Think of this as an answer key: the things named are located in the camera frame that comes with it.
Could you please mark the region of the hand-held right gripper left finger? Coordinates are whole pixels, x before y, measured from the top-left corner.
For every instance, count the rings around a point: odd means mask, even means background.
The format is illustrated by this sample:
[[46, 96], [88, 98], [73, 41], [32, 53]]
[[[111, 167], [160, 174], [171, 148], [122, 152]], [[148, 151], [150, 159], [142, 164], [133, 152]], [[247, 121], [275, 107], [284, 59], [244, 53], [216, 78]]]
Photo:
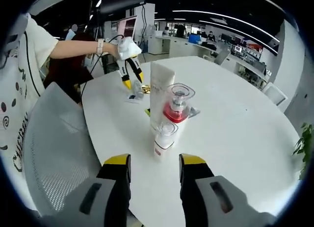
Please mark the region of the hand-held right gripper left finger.
[[106, 160], [65, 198], [63, 208], [42, 218], [45, 227], [125, 227], [131, 199], [131, 155]]

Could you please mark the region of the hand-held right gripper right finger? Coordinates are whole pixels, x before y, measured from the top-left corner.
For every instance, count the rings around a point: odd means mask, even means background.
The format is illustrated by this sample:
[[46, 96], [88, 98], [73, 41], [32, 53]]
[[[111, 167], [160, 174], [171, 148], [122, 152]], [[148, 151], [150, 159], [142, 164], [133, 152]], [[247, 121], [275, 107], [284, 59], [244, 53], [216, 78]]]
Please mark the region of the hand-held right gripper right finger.
[[256, 211], [247, 196], [202, 158], [182, 153], [180, 198], [187, 227], [271, 227], [275, 217]]

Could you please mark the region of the person's left hand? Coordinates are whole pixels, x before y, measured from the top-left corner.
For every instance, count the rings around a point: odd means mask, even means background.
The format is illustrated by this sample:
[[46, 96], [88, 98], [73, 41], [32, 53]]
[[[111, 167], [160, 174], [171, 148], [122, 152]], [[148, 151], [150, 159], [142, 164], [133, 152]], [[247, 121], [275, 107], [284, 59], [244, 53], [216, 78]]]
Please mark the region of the person's left hand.
[[109, 53], [117, 59], [120, 58], [119, 53], [118, 53], [118, 46], [112, 43], [105, 42], [103, 45], [103, 52]]

